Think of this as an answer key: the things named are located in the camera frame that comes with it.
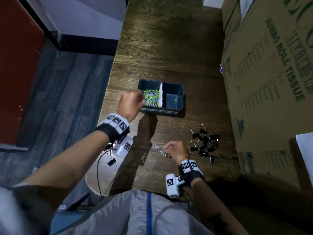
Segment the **fist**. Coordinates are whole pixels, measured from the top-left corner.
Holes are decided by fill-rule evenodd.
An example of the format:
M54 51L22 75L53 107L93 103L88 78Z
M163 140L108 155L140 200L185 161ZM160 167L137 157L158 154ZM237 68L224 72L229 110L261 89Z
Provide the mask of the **fist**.
M125 91L119 99L116 113L131 122L145 104L145 95L141 90Z
M172 158L177 165L180 165L183 160L190 159L188 149L184 142L181 141L168 142L164 146L163 151L168 154L168 156Z

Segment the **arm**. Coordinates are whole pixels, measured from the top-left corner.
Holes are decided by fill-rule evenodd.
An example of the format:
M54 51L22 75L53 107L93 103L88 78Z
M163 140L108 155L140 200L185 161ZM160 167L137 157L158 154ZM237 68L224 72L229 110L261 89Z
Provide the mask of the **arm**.
M145 103L142 91L124 92L116 113L131 122ZM105 133L94 131L40 167L23 183L55 188L54 198L57 199L50 196L43 199L56 209L82 179L109 141Z
M164 146L164 152L177 165L190 159L188 149L183 142L171 141ZM248 235L245 228L233 216L223 202L201 178L191 182L194 201L203 223L210 222L217 234Z

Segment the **cardboard box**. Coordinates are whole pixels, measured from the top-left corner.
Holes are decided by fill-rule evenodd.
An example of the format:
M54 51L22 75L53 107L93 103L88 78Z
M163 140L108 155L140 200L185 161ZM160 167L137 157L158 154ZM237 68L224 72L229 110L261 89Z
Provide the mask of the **cardboard box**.
M254 0L241 24L237 2L222 56L242 173L297 188L289 140L313 132L312 1Z
M231 17L233 10L238 0L224 0L222 5L222 20L223 30L226 29L229 18Z

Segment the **wooden table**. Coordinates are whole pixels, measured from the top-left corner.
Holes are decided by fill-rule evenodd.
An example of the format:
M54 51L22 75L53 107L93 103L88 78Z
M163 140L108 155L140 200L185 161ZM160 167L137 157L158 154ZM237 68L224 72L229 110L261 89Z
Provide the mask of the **wooden table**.
M153 144L181 140L192 145L190 129L203 124L220 134L220 147L209 158L190 153L207 180L240 175L223 75L219 71L224 35L219 9L203 7L202 0L130 0L99 121L115 112L120 95L137 89L140 79L181 83L185 108L181 117L139 113L131 122L134 144L119 168L110 194L131 188L166 194L165 176L178 175L177 165ZM86 174L87 185L99 193L97 161ZM107 159L99 163L102 193L115 173Z

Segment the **forearm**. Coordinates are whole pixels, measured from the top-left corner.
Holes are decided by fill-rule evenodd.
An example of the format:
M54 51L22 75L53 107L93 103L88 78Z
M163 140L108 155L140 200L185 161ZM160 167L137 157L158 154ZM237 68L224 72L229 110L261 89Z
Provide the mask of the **forearm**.
M217 234L227 234L225 232L233 235L248 234L201 178L196 178L191 182L191 189L203 223L209 221L214 226Z
M94 131L60 153L23 182L72 190L109 143L108 136Z

